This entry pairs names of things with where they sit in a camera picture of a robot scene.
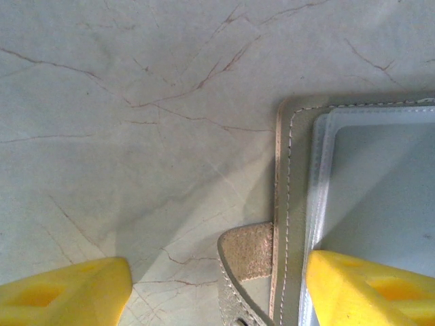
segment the white stitching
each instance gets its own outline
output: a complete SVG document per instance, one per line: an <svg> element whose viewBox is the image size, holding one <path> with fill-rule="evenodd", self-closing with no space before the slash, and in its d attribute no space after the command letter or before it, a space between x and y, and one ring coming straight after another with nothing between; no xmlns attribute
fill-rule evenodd
<svg viewBox="0 0 435 326"><path fill-rule="evenodd" d="M284 280L283 280L283 289L281 292L281 303L279 305L279 324L283 325L283 305L284 305L284 294L285 294L285 284L287 282L287 274L288 274L288 234L289 234L289 220L290 220L290 156L292 154L292 127L293 120L297 113L308 111L312 109L326 109L326 108L339 108L339 107L372 107L372 106L388 106L388 105L401 105L401 104L419 104L419 103L435 103L434 98L423 98L418 101L402 101L402 102L389 102L389 103L362 103L362 104L353 104L353 105L330 105L328 107L303 107L295 112L293 112L292 117L290 118L290 130L289 130L289 145L288 145L288 169L287 169L287 207L286 213L287 216L285 218L285 265L284 265Z"/></svg>

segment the marble surface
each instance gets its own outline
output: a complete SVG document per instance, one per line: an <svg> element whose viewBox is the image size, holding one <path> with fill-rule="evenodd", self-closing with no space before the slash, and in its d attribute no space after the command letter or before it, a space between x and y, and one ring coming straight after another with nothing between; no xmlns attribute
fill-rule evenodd
<svg viewBox="0 0 435 326"><path fill-rule="evenodd" d="M277 105L433 90L432 0L0 2L0 283L127 257L120 324L219 325L216 240L271 219Z"/></svg>

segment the marble vein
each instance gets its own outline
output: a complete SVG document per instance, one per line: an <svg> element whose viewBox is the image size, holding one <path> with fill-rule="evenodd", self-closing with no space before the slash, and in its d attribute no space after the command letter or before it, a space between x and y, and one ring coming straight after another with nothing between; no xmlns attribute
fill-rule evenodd
<svg viewBox="0 0 435 326"><path fill-rule="evenodd" d="M366 57L362 56L357 50L356 48L352 45L352 43L348 40L345 39L346 43L348 46L350 46L350 48L352 49L352 53L355 54L358 58L360 58L361 60L363 60L364 62L367 62L370 66L372 66L373 68L376 68L378 70L380 70L385 76L388 77L388 79L395 83L397 86L404 88L403 85L399 84L389 73L388 73L388 69L391 67L391 65L394 63L394 60L391 60L389 62L388 65L386 65L385 67L381 67L379 65L376 65L375 63L371 62L370 60L368 60Z"/></svg>
<svg viewBox="0 0 435 326"><path fill-rule="evenodd" d="M294 13L296 13L296 12L298 12L298 11L304 9L304 8L310 8L310 7L315 7L315 6L318 6L318 5L323 5L323 4L325 4L325 3L329 2L329 1L330 1L330 0L323 0L323 1L320 1L320 2L317 2L317 3L306 3L306 4L301 5L301 6L299 6L299 7L290 8L290 9L283 10L283 11L281 11L281 12L277 12L277 13L274 14L273 16L267 18L266 20L263 20L263 21L260 23L260 25L268 24L268 23L270 23L270 22L273 22L273 21L275 21L275 20L278 20L279 17L282 16L282 15L289 14L289 13L294 14Z"/></svg>
<svg viewBox="0 0 435 326"><path fill-rule="evenodd" d="M94 135L95 134L51 134L47 136L35 136L35 137L27 137L27 138L20 138L20 139L12 139L10 141L0 141L0 144L17 143L21 141L35 141L38 139L50 139L50 138L88 138Z"/></svg>
<svg viewBox="0 0 435 326"><path fill-rule="evenodd" d="M97 79L101 80L100 77L96 76L94 73L91 73L90 71L81 70L81 69L70 67L70 66L67 66L67 65L61 65L61 64L58 64L58 63L55 63L55 62L49 62L49 61L44 61L44 60L35 60L35 59L32 59L32 58L29 58L28 56L24 56L24 55L19 54L17 52L14 52L14 51L11 51L11 50L7 50L7 49L1 48L1 47L0 47L0 51L5 52L7 54L10 54L12 56L16 56L17 58L26 60L28 62L34 63L36 65L50 65L50 66L54 66L54 67L65 68L65 69L68 69L68 70L75 71L77 73L84 73L87 76L91 76L91 77L94 77L94 78L97 78Z"/></svg>
<svg viewBox="0 0 435 326"><path fill-rule="evenodd" d="M148 102L148 103L144 103L144 104L139 104L139 105L132 105L132 108L141 108L141 107L147 107L149 105L156 105L160 102L163 101L167 101L167 100L174 100L177 98L183 98L187 95L192 94L193 92L196 92L197 90L200 90L201 88L203 88L203 86L207 83L210 82L214 77L216 77L217 75L221 74L221 73L225 73L227 71L230 71L232 66L234 66L241 58L242 56L246 53L246 51L248 51L248 49L258 40L261 39L261 35L256 37L253 41L245 44L231 59L231 61L223 68L220 69L218 71L216 71L216 67L218 66L218 64L220 63L219 61L217 63L215 63L215 65L213 66L213 68L210 70L210 72L207 74L206 78L204 78L203 80L201 80L195 87L193 87L191 90L187 91L187 92L182 92L181 94L177 94L177 95L173 95L173 96L167 96L164 98L160 98L158 100L152 101L152 102Z"/></svg>

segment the yellow plastic block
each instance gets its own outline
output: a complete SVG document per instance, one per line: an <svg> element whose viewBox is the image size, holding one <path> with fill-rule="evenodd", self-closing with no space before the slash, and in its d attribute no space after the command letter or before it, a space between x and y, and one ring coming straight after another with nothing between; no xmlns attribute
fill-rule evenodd
<svg viewBox="0 0 435 326"><path fill-rule="evenodd" d="M0 326L114 326L131 290L123 258L53 270L0 286Z"/></svg>
<svg viewBox="0 0 435 326"><path fill-rule="evenodd" d="M435 278L313 251L307 287L321 326L435 326Z"/></svg>

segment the beige leather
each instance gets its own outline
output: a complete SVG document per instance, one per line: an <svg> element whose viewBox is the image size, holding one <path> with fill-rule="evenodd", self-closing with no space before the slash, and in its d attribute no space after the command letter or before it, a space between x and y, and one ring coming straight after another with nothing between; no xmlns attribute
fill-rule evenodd
<svg viewBox="0 0 435 326"><path fill-rule="evenodd" d="M290 98L281 104L277 120L273 237L265 231L270 232L271 225L264 223L230 230L219 241L223 276L219 298L225 325L238 320L246 325L298 324L311 133L316 117L335 107L433 105L434 95L311 96ZM240 285L244 279L266 276L270 271L267 263L273 266L270 318Z"/></svg>
<svg viewBox="0 0 435 326"><path fill-rule="evenodd" d="M271 275L272 239L272 223L236 228L220 236L218 297L224 325L273 325L241 286L243 280Z"/></svg>

